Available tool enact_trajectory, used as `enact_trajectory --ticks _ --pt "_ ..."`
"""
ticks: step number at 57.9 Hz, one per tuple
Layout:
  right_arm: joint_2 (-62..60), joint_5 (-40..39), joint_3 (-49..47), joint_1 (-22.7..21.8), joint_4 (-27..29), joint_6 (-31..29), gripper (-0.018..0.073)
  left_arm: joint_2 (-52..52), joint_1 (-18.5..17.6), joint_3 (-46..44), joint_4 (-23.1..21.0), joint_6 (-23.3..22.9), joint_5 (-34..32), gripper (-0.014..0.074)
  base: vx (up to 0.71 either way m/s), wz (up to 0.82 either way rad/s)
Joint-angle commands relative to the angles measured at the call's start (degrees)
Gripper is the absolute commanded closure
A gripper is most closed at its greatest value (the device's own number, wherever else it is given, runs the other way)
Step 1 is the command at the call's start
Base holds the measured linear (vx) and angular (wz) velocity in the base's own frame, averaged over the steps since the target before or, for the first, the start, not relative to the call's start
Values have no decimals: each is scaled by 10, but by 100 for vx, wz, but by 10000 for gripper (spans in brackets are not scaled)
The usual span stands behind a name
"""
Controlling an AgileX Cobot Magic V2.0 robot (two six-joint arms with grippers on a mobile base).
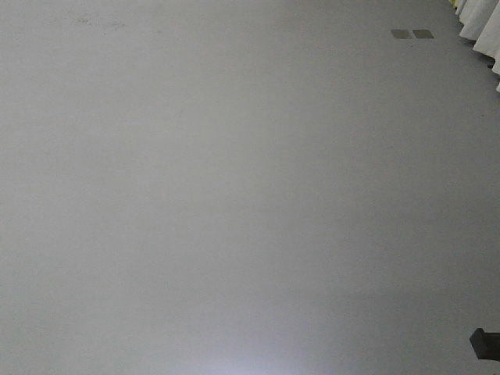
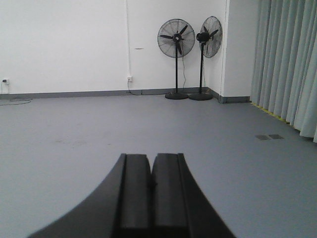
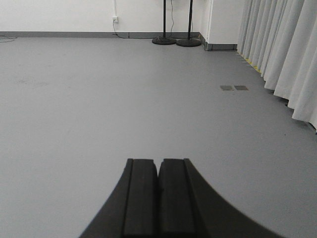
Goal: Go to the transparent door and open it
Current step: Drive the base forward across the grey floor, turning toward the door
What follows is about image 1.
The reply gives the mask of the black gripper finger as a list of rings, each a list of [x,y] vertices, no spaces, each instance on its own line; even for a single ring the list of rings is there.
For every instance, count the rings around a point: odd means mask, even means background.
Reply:
[[[470,336],[470,344],[478,359],[500,359],[500,333],[477,328]]]

